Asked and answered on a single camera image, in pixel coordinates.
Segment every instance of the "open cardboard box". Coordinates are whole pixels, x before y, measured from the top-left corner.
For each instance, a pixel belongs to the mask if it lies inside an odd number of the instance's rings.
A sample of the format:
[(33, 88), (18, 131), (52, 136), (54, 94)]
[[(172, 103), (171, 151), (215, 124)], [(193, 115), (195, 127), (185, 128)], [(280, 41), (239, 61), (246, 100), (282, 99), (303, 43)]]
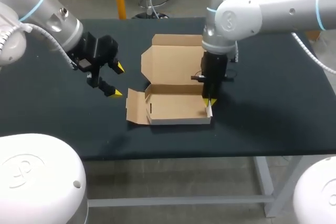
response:
[(151, 82), (145, 92), (128, 89), (127, 120), (137, 124), (210, 124), (211, 104), (202, 98), (201, 35), (162, 35), (141, 56), (141, 72)]

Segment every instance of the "box lid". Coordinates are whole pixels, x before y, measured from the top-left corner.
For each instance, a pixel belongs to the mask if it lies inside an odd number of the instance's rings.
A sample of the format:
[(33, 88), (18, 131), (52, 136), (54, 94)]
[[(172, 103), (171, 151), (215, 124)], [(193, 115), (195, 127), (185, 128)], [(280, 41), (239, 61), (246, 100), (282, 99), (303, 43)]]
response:
[(126, 120), (137, 124), (149, 124), (145, 107), (145, 93), (128, 89)]
[(141, 72), (152, 84), (202, 85), (191, 80), (201, 71), (201, 35), (155, 35), (141, 56)]

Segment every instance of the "black tablecloth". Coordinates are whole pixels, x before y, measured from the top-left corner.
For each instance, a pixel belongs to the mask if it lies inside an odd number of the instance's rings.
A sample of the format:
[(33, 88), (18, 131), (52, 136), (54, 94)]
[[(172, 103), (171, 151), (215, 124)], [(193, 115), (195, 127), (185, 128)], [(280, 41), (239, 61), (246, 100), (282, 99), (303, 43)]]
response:
[(0, 136), (43, 133), (72, 146), (83, 159), (304, 155), (336, 153), (336, 99), (324, 74), (290, 34), (238, 43), (213, 107), (211, 125), (138, 126), (125, 119), (127, 89), (147, 85), (140, 55), (154, 34), (201, 34), (204, 19), (84, 20), (96, 36), (119, 43), (125, 74), (103, 76), (124, 96), (106, 98), (72, 71), (59, 53), (30, 38), (25, 56), (0, 72)]

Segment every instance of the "blue ring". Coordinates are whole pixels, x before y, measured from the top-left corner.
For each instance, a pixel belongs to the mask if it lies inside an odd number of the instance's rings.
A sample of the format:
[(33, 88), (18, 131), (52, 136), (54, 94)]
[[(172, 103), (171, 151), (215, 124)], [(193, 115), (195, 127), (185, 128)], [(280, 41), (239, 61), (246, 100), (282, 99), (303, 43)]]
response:
[(39, 7), (40, 5), (43, 3), (44, 0), (40, 0), (37, 5), (35, 5), (35, 7), (33, 9), (30, 10), (29, 13), (27, 13), (23, 18), (19, 19), (20, 22), (26, 20), (27, 18), (29, 18)]
[(319, 26), (320, 26), (321, 30), (325, 31), (326, 29), (324, 28), (324, 26), (322, 24), (322, 20), (321, 20), (321, 16), (320, 16), (319, 0), (315, 1), (315, 10), (316, 10), (317, 22), (319, 23)]
[(212, 12), (212, 13), (215, 13), (217, 10), (213, 10), (213, 9), (211, 9), (211, 8), (209, 8), (209, 7), (207, 7), (206, 8), (209, 12)]

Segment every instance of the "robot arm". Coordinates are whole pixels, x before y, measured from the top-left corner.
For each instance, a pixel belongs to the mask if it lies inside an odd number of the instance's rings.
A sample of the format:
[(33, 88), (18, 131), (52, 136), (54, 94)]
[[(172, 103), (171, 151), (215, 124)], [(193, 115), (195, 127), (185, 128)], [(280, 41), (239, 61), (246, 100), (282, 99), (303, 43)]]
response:
[(215, 15), (225, 39), (241, 40), (259, 33), (336, 28), (336, 0), (225, 0)]
[[(336, 28), (335, 0), (208, 0), (203, 32), (202, 74), (193, 77), (203, 82), (203, 98), (216, 101), (229, 60), (237, 55), (237, 40), (256, 34), (326, 30)], [(299, 37), (295, 40), (317, 64), (319, 62)]]
[(82, 23), (58, 0), (0, 0), (0, 67), (24, 54), (23, 31), (31, 29), (48, 38), (73, 69), (87, 72), (91, 87), (98, 87), (107, 97), (121, 95), (99, 77), (99, 70), (105, 64), (117, 74), (124, 72), (116, 57), (118, 43), (107, 35), (95, 38), (89, 32), (84, 33)]

